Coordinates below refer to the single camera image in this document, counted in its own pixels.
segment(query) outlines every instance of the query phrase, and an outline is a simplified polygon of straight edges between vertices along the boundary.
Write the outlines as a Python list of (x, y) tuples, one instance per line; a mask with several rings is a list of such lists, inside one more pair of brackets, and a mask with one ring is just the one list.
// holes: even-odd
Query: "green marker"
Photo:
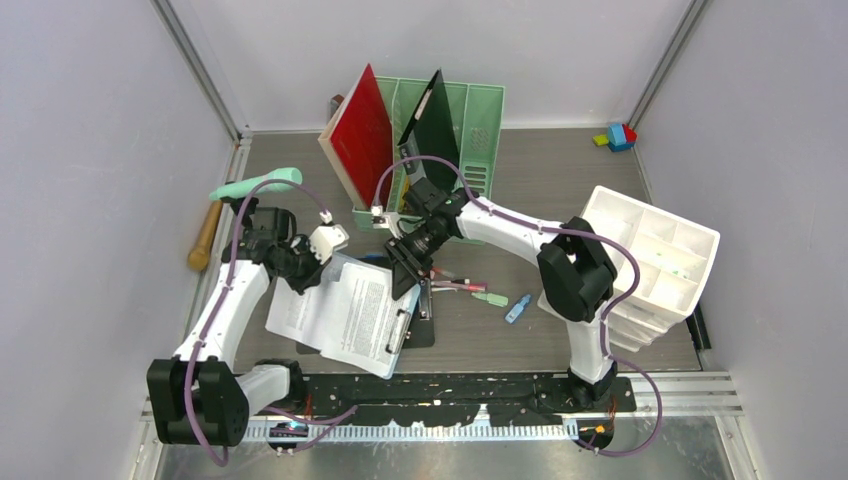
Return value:
[(491, 305), (495, 305), (498, 307), (505, 307), (509, 305), (509, 299), (504, 297), (503, 295), (496, 295), (494, 293), (483, 293), (483, 292), (474, 292), (471, 294), (474, 298), (479, 298), (484, 302), (489, 302)]

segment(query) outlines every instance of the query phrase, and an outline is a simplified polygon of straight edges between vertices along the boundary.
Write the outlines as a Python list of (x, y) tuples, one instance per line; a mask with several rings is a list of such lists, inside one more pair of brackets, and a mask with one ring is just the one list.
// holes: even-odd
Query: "blue block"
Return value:
[(612, 142), (608, 143), (607, 146), (613, 152), (623, 152), (625, 150), (630, 150), (633, 148), (633, 145), (636, 145), (636, 142), (625, 143), (623, 145), (613, 145)]
[(620, 123), (613, 123), (607, 127), (607, 138), (609, 138), (610, 145), (624, 145), (627, 143), (624, 126)]

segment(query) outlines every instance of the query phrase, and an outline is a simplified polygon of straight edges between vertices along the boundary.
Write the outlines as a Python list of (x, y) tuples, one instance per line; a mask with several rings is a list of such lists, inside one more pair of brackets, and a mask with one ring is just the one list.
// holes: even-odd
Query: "blue marker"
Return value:
[(515, 323), (515, 321), (518, 320), (518, 317), (524, 313), (524, 309), (527, 308), (527, 305), (530, 305), (530, 300), (532, 298), (533, 295), (530, 295), (529, 293), (521, 297), (521, 300), (512, 306), (512, 309), (506, 314), (504, 319), (510, 324)]

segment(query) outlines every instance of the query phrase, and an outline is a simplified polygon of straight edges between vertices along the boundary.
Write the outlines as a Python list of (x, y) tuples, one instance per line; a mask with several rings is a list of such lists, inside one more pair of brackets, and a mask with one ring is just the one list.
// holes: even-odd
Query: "red folder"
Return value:
[[(371, 65), (365, 67), (336, 111), (318, 143), (358, 210), (368, 210), (380, 175), (392, 165), (392, 124)], [(386, 177), (380, 202), (388, 203), (392, 175)]]

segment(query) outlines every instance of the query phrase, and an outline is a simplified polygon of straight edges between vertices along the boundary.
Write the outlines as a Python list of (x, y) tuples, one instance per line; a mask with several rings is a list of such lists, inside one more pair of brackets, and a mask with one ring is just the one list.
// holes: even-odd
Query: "white wall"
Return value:
[(0, 15), (0, 477), (113, 480), (231, 146), (149, 2), (44, 3)]
[(721, 231), (707, 329), (774, 478), (848, 468), (846, 18), (714, 2), (639, 132), (654, 201)]
[(505, 85), (507, 127), (626, 120), (690, 0), (173, 1), (231, 110), (299, 130), (367, 62)]

